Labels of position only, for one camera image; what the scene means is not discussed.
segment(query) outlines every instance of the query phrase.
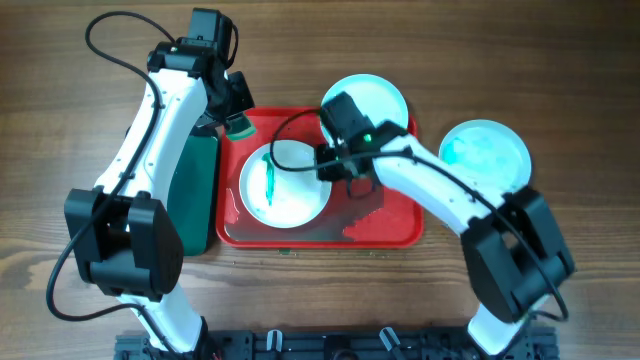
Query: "wood grain surface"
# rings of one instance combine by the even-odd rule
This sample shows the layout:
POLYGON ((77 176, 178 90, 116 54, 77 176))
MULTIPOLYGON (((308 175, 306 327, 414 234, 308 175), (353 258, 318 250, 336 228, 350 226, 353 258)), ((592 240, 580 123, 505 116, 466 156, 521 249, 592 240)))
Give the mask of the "wood grain surface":
MULTIPOLYGON (((513 128, 535 161, 579 271, 561 287, 571 319, 562 357, 640 357, 640 7, 606 1, 22 0, 0 6, 0 359, 112 357, 130 312, 70 324, 44 290, 69 240, 62 205, 91 188, 139 106, 144 83, 96 57, 87 23, 137 11, 175 36, 194 6, 240 29, 237 70, 258 105, 318 104, 344 76, 393 82, 431 150, 455 124, 513 128)), ((111 19, 93 39, 144 67, 161 35, 111 19)), ((427 216, 393 251, 240 251, 189 258, 181 283, 214 329, 461 325, 476 310, 457 239, 427 216)), ((115 304, 68 262, 57 302, 80 314, 115 304)), ((556 310, 554 305, 549 309, 556 310)))

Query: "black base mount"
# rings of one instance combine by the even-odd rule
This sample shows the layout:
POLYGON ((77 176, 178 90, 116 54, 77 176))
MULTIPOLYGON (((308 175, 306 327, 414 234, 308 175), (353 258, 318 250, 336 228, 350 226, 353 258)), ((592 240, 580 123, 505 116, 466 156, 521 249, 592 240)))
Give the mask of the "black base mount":
MULTIPOLYGON (((376 332, 269 333, 211 331, 220 360, 481 360, 465 327, 396 332, 399 351, 388 351, 376 332)), ((114 360, 171 359, 149 345, 147 336, 118 336, 114 360)), ((530 327, 501 359, 558 360, 555 330, 530 327)))

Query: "red tray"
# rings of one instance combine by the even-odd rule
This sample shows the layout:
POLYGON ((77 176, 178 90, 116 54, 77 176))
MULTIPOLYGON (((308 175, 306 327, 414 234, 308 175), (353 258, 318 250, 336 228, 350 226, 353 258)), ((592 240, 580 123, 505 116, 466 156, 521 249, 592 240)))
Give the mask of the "red tray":
MULTIPOLYGON (((245 208, 238 189, 240 171, 247 158, 271 141, 276 128, 307 107, 260 107, 246 115, 256 133, 240 141, 222 137, 216 232, 222 241, 238 248, 402 248, 413 245, 424 230, 423 210, 413 200, 382 187, 361 198, 347 196, 346 182, 333 184, 331 196, 320 215, 291 229, 277 229, 256 220, 245 208)), ((413 117, 409 133, 416 135, 413 117)), ((320 120, 308 115, 295 120, 281 139, 315 146, 325 143, 320 120)), ((352 192, 371 189, 369 180, 354 182, 352 192)))

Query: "white plate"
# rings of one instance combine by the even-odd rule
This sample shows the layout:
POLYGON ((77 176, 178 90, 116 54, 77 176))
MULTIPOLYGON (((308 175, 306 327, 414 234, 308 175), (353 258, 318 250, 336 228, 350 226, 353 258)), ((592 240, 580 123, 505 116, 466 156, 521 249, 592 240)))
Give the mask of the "white plate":
POLYGON ((531 179, 531 155, 513 130, 491 120, 454 127, 440 144, 442 161, 487 186, 514 191, 531 179))
MULTIPOLYGON (((341 92, 349 94, 360 112, 369 117, 374 126, 378 126, 385 120, 407 128, 409 126, 409 108, 404 101, 400 90, 387 80, 369 74, 348 76, 335 83, 322 99, 322 104, 333 99, 341 92)), ((333 140, 329 132, 320 125, 322 134, 327 142, 332 145, 333 140)))
MULTIPOLYGON (((240 172, 240 198, 249 213, 260 222, 277 228, 292 228, 318 216, 329 201, 331 183, 318 180, 315 171, 289 172, 276 168, 272 203, 267 199, 269 144, 256 150, 240 172)), ((276 160, 283 166, 314 165, 313 148, 293 140, 276 141, 276 160)))

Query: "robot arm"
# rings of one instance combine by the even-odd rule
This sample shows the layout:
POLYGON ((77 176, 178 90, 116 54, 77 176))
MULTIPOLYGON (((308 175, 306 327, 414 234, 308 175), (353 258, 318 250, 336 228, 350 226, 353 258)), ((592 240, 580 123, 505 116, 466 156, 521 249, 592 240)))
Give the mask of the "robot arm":
MULTIPOLYGON (((144 153, 136 164, 132 178, 119 195, 135 197, 140 191, 148 192, 167 206, 169 185, 173 178, 182 148, 196 122, 207 108, 207 91, 202 78, 189 77, 179 70, 161 69, 150 73, 162 94, 164 108, 160 110, 157 125, 144 153)), ((98 178, 95 186, 102 186, 110 193, 120 180, 127 164, 141 142, 149 126, 153 111, 153 93, 147 85, 140 110, 127 137, 107 170, 98 178)))
POLYGON ((318 147, 316 158, 331 161, 340 156, 345 163, 319 171, 319 178, 335 181, 372 176, 443 221, 461 239, 471 286, 481 302, 467 328, 469 335, 489 355, 507 349, 528 314, 548 298, 544 276, 557 287, 574 272, 571 254, 542 196, 526 186, 515 191, 478 186, 473 179, 456 174, 455 169, 405 130, 390 122, 375 128, 346 93, 338 94, 323 106, 321 119, 333 143, 338 145, 335 149, 318 147), (398 156, 357 159, 361 153, 398 156), (477 192, 493 209, 442 172, 477 192), (532 264, 523 244, 505 243, 506 229, 494 211, 508 219, 534 249, 545 275, 532 264))

